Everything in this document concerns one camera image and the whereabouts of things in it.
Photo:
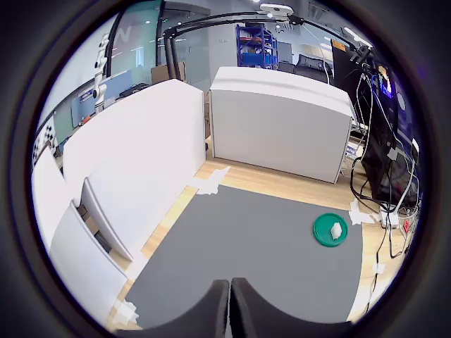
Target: wooden floor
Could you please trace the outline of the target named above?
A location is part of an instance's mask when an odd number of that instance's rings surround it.
[[[350,190],[350,178],[348,176],[340,175],[336,184],[322,182],[318,180],[301,177],[298,175],[282,173],[277,170],[261,168],[254,165],[247,165],[233,161],[227,161],[219,158],[212,158],[211,152],[207,152],[207,160],[204,165],[197,172],[196,177],[207,179],[215,169],[224,169],[230,166],[230,170],[222,180],[221,184],[227,187],[244,189],[251,192],[266,194],[270,196],[282,197],[284,199],[291,199],[293,201],[301,201],[320,206],[327,206],[342,210],[350,210],[350,203],[354,201],[354,195]],[[361,166],[357,166],[354,171],[354,187],[360,190],[366,177]],[[172,205],[169,212],[160,222],[154,233],[149,238],[149,241],[144,245],[142,253],[146,258],[151,258],[156,248],[164,240],[180,214],[189,204],[191,199],[196,194],[197,190],[192,187],[186,187],[178,200]],[[365,187],[363,193],[371,195],[369,186]],[[368,205],[378,210],[378,206],[371,202]],[[360,204],[361,212],[370,213],[371,211]],[[385,230],[382,229],[380,223],[363,224],[363,252],[362,252],[362,271],[360,274],[359,288],[354,300],[354,305],[348,320],[353,322],[360,319],[366,309],[366,305],[370,298],[370,287],[374,279],[373,265],[376,262],[376,252],[381,245]],[[391,259],[389,254],[388,235],[384,241],[384,245],[379,253],[379,263],[385,264],[385,271],[378,276],[376,290],[371,297],[371,305],[379,298],[379,296],[390,285],[394,276],[398,272],[404,254]],[[404,237],[399,230],[393,231],[393,252],[398,252],[404,245]],[[110,255],[124,270],[130,265],[130,262],[121,257],[114,250]],[[122,292],[118,295],[118,300],[122,301],[126,296],[134,280],[128,280]],[[128,325],[119,325],[113,322],[116,314],[116,309],[111,310],[107,329],[113,331],[115,329],[123,330],[139,330],[140,327],[134,323]]]

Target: cardboard box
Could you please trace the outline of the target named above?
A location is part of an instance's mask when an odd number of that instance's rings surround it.
[[[180,69],[180,77],[183,82],[186,82],[185,62],[179,62],[178,67]],[[158,65],[150,70],[152,74],[152,84],[160,83],[169,80],[169,72],[167,65]]]

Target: green bowl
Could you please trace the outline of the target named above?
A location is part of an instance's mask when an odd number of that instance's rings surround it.
[[[341,225],[341,235],[337,239],[332,238],[330,229],[335,223],[339,222]],[[334,213],[325,213],[319,216],[313,224],[313,233],[316,240],[324,246],[332,247],[342,244],[348,233],[347,223],[343,217]]]

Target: white tape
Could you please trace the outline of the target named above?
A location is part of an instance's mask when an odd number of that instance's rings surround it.
[[[381,273],[383,273],[383,272],[385,271],[385,264],[382,264],[382,263],[379,263],[379,264],[374,263],[374,264],[373,264],[373,271],[374,271],[374,273],[378,273],[378,274],[380,275]]]
[[[116,301],[114,307],[117,309],[116,315],[113,318],[113,323],[120,323],[127,325],[130,321],[137,324],[136,319],[139,317],[136,314],[136,306],[131,301],[122,302]]]
[[[351,202],[351,211],[349,212],[352,225],[360,224],[360,223],[374,223],[373,218],[367,213],[362,213],[359,208],[359,200],[354,199]]]
[[[373,218],[376,222],[380,222],[382,219],[381,213],[372,213],[371,216],[373,216]]]
[[[136,280],[141,272],[144,270],[149,259],[140,251],[132,263],[125,270],[125,275],[129,280]]]
[[[387,225],[387,213],[385,211],[381,211],[381,217],[382,217],[382,224]],[[390,224],[392,225],[392,228],[397,228],[400,224],[400,218],[397,215],[397,212],[393,211],[392,213],[388,214],[388,218],[390,220]]]
[[[199,195],[211,195],[218,193],[219,183],[226,176],[227,172],[230,170],[230,166],[218,170],[215,169],[213,173],[207,180],[203,180],[201,178],[193,177],[191,182],[188,184],[190,187],[197,188],[197,193]]]
[[[392,161],[396,161],[397,158],[397,149],[390,148],[390,151],[387,154],[388,158]]]

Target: blue shelf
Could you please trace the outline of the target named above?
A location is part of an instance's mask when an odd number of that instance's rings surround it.
[[[254,40],[241,40],[241,32],[251,35]],[[245,47],[260,51],[260,53],[247,53],[243,51]],[[278,52],[277,39],[261,27],[241,27],[237,25],[237,53],[238,67],[262,67],[277,69]]]

